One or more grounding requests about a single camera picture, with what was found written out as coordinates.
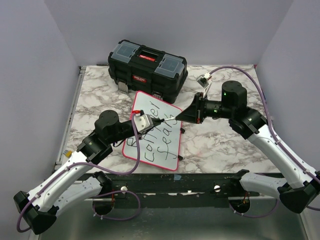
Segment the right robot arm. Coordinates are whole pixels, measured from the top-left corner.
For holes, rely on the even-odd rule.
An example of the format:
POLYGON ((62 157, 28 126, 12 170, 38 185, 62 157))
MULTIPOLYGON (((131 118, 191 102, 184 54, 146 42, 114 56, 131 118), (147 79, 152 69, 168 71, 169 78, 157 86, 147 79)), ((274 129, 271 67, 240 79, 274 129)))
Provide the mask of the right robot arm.
POLYGON ((292 150, 281 149, 281 141, 271 133, 267 119, 247 106, 247 90, 238 81, 226 81, 221 87, 221 100, 209 100, 202 92, 178 114, 177 121, 201 124, 205 118, 227 119, 233 131, 260 149, 281 172, 282 178, 240 170, 230 180, 230 191, 241 196, 257 192, 273 197, 290 211, 300 214, 320 193, 320 173, 292 150))

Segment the black and white marker pen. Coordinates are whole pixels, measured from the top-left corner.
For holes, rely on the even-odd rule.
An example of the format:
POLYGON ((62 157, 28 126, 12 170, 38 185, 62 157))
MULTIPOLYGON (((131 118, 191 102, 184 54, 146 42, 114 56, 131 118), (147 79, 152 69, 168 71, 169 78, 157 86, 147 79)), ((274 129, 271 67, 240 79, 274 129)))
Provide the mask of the black and white marker pen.
POLYGON ((177 121, 176 117, 173 116, 173 117, 169 117, 169 118, 166 118, 163 120, 164 122, 170 122, 170 121, 177 121))

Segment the pink framed whiteboard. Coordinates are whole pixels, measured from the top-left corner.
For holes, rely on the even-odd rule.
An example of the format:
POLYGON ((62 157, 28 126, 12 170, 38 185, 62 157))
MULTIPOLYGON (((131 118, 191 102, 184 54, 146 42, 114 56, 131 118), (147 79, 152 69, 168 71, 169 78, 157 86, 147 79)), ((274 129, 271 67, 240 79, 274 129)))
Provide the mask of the pink framed whiteboard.
MULTIPOLYGON (((173 118, 182 112, 179 107, 142 91, 136 93, 132 110, 143 110, 152 118, 159 119, 173 118)), ((180 155, 181 127, 181 121, 169 120, 143 135, 139 141, 140 161, 165 170, 176 171, 180 155)))

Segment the black marker cap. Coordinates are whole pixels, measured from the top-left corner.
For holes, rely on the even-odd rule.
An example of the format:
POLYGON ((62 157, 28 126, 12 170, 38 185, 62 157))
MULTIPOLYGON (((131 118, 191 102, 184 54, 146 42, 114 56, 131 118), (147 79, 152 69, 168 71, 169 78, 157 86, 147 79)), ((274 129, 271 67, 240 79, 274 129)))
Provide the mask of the black marker cap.
POLYGON ((162 122, 164 122, 165 121, 165 119, 156 119, 155 120, 155 122, 157 122, 157 123, 162 123, 162 122))

